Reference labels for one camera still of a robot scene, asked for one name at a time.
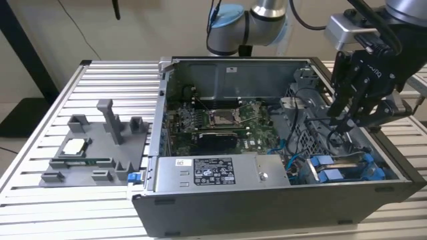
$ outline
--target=white wall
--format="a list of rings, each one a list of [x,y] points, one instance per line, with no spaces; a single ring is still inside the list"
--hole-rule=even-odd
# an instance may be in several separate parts
[[[300,18],[312,26],[324,26],[328,24],[330,16],[335,13],[343,13],[346,9],[354,7],[347,0],[302,0],[295,7]],[[384,0],[364,0],[371,7],[384,5]],[[287,49],[279,54],[295,57],[319,57],[322,60],[334,60],[336,50],[330,41],[323,36],[323,31],[312,31],[306,29],[296,20],[294,21],[294,29],[290,36]]]
[[[42,97],[42,93],[0,31],[0,103],[31,97]]]
[[[255,0],[224,0],[250,8]],[[122,20],[111,0],[62,0],[103,60],[158,60],[160,56],[204,56],[211,0],[120,0]],[[9,0],[47,70],[62,88],[83,59],[96,59],[58,0]],[[312,25],[350,8],[346,0],[302,0],[300,15]],[[275,56],[276,46],[258,46],[255,56]],[[335,50],[322,32],[295,24],[286,56],[332,60]]]

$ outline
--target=gray stand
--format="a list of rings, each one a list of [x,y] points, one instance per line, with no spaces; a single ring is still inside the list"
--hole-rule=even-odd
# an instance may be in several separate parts
[[[148,123],[140,117],[122,123],[112,105],[111,99],[103,99],[96,106],[106,123],[90,123],[84,115],[70,118],[70,132],[50,161],[50,168],[42,174],[40,187],[128,184],[128,174],[142,165]],[[84,140],[82,150],[75,154],[64,152],[72,139]]]

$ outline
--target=floor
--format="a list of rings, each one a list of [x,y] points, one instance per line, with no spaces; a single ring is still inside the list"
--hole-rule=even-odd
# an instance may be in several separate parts
[[[0,122],[8,116],[17,103],[0,103]],[[0,147],[19,152],[27,142],[27,138],[0,137]],[[7,171],[16,154],[0,149],[0,177]]]

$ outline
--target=green circuit board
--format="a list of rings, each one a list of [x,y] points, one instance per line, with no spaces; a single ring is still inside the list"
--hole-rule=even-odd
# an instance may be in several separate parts
[[[236,136],[232,147],[215,154],[267,154],[279,146],[278,133],[272,126],[267,106],[260,101],[244,101],[238,108],[192,109],[180,106],[168,112],[172,156],[199,155],[200,134]]]

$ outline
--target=aluminum extrusion table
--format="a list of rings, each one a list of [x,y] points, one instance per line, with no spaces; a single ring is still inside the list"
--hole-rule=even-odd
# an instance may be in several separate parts
[[[331,69],[334,62],[324,62]],[[158,101],[156,61],[94,61],[82,65],[16,159],[0,179],[0,239],[151,239],[127,186],[40,188],[42,172],[68,132],[72,114],[103,121],[99,99],[114,99],[123,121],[154,121]],[[420,72],[427,77],[427,68]],[[414,117],[383,126],[383,132],[427,178],[427,129]],[[146,153],[150,148],[150,136]],[[247,232],[190,239],[390,240],[427,239],[427,188],[406,202],[383,206],[358,225]]]

